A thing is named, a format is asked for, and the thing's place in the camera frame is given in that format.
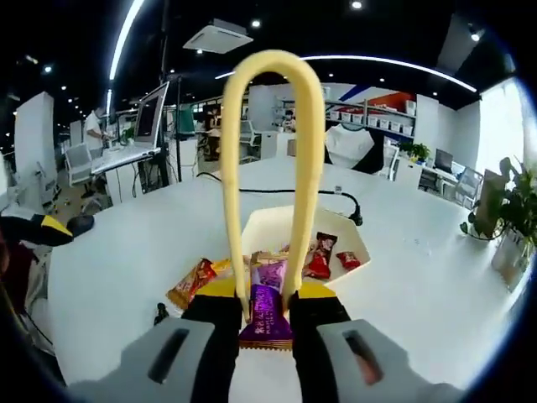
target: blue stripe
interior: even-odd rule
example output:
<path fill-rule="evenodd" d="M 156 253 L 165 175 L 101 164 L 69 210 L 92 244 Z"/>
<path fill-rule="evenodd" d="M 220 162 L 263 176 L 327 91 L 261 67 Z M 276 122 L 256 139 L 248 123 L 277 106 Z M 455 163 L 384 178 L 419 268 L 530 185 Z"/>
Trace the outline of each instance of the blue stripe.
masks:
<path fill-rule="evenodd" d="M 349 91 L 347 91 L 345 94 L 343 94 L 339 100 L 342 102 L 345 102 L 348 99 L 351 99 L 355 95 L 358 95 L 360 92 L 367 90 L 368 86 L 354 86 Z"/>

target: purple candy wrapper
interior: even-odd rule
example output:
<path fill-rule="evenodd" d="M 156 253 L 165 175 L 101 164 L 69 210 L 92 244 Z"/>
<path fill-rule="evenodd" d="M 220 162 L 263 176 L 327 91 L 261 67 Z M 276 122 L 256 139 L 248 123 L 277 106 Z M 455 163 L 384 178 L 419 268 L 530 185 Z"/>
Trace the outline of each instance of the purple candy wrapper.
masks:
<path fill-rule="evenodd" d="M 280 295 L 287 262 L 262 264 L 252 270 L 252 322 L 239 335 L 241 348 L 290 350 L 293 333 L 284 318 Z"/>

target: black ceiling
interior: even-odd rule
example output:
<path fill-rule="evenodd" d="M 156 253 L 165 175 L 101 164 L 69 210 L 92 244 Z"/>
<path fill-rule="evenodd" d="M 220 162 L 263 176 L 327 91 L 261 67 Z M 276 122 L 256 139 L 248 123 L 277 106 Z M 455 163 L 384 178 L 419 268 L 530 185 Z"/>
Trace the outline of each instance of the black ceiling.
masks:
<path fill-rule="evenodd" d="M 131 2 L 50 0 L 31 2 L 31 6 L 10 2 L 9 13 L 0 13 L 3 43 L 7 44 L 4 65 L 8 66 L 0 85 L 0 130 L 13 131 L 13 110 L 41 91 L 55 98 L 55 123 L 62 126 L 79 118 L 80 109 L 88 113 L 102 104 L 117 36 Z M 214 80 L 215 76 L 265 49 L 297 55 L 374 55 L 435 68 L 452 14 L 456 12 L 463 18 L 470 15 L 451 1 L 362 0 L 362 5 L 355 11 L 347 0 L 172 0 L 167 14 L 167 70 L 185 73 L 182 93 L 203 99 L 222 93 L 225 79 Z M 163 10 L 164 0 L 145 0 L 134 22 L 113 85 L 119 109 L 126 107 L 121 104 L 123 99 L 141 96 L 159 83 Z M 226 55 L 197 55 L 193 50 L 182 49 L 186 40 L 212 18 L 248 27 L 254 41 Z M 259 29 L 250 28 L 254 18 L 261 21 Z M 468 22 L 477 23 L 469 18 Z M 39 63 L 28 62 L 25 55 Z M 508 74 L 505 55 L 488 31 L 462 61 L 454 76 L 479 91 Z M 48 75 L 43 74 L 45 65 L 53 67 Z M 311 65 L 322 81 L 384 86 L 428 96 L 438 91 L 439 100 L 453 108 L 477 100 L 476 94 L 447 81 L 437 90 L 428 73 L 396 65 L 355 60 L 319 60 Z M 256 82 L 284 81 L 276 75 L 266 75 Z M 61 91 L 61 86 L 67 86 L 67 90 Z M 16 95 L 20 102 L 8 94 Z M 69 104 L 68 98 L 75 101 Z M 0 144 L 13 141 L 13 136 L 4 139 L 1 133 Z"/>

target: plant pot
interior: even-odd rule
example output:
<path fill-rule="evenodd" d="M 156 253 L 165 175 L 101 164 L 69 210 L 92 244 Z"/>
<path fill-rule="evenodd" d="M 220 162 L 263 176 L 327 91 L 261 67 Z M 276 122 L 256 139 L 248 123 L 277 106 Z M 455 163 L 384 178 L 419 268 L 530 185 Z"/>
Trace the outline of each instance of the plant pot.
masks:
<path fill-rule="evenodd" d="M 518 231 L 510 229 L 503 235 L 491 265 L 502 276 L 509 291 L 513 291 L 520 282 L 529 266 L 533 249 Z"/>

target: white storage box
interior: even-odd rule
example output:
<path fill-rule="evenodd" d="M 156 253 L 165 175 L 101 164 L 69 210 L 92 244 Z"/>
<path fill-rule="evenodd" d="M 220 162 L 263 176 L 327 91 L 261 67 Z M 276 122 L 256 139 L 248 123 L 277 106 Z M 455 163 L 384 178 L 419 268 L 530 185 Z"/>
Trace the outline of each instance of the white storage box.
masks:
<path fill-rule="evenodd" d="M 352 122 L 356 124 L 362 124 L 363 115 L 362 114 L 353 114 Z"/>
<path fill-rule="evenodd" d="M 264 208 L 252 212 L 242 231 L 242 254 L 249 255 L 259 250 L 277 252 L 288 245 L 291 239 L 294 209 L 294 206 L 285 206 Z M 357 273 L 371 261 L 368 249 L 362 241 L 356 225 L 348 218 L 323 208 L 317 208 L 310 235 L 312 243 L 316 241 L 319 231 L 337 236 L 337 242 L 332 250 L 329 263 L 331 276 L 328 280 L 305 277 L 304 281 L 332 284 L 346 275 Z M 340 252 L 353 252 L 362 264 L 354 270 L 346 271 L 336 256 Z"/>
<path fill-rule="evenodd" d="M 349 112 L 341 112 L 341 120 L 343 122 L 351 122 L 351 114 Z"/>
<path fill-rule="evenodd" d="M 411 136 L 413 129 L 414 129 L 413 126 L 409 126 L 408 124 L 404 124 L 403 125 L 403 134 L 408 134 L 409 136 Z"/>
<path fill-rule="evenodd" d="M 404 105 L 405 105 L 407 114 L 412 115 L 412 116 L 416 115 L 416 102 L 406 101 Z"/>
<path fill-rule="evenodd" d="M 378 125 L 378 118 L 376 116 L 368 116 L 368 126 L 376 128 Z"/>
<path fill-rule="evenodd" d="M 380 126 L 380 128 L 386 128 L 386 129 L 388 129 L 388 128 L 389 128 L 389 120 L 386 120 L 386 119 L 379 119 L 378 126 Z"/>
<path fill-rule="evenodd" d="M 389 129 L 393 132 L 399 133 L 401 131 L 401 123 L 399 122 L 390 122 L 389 123 Z"/>

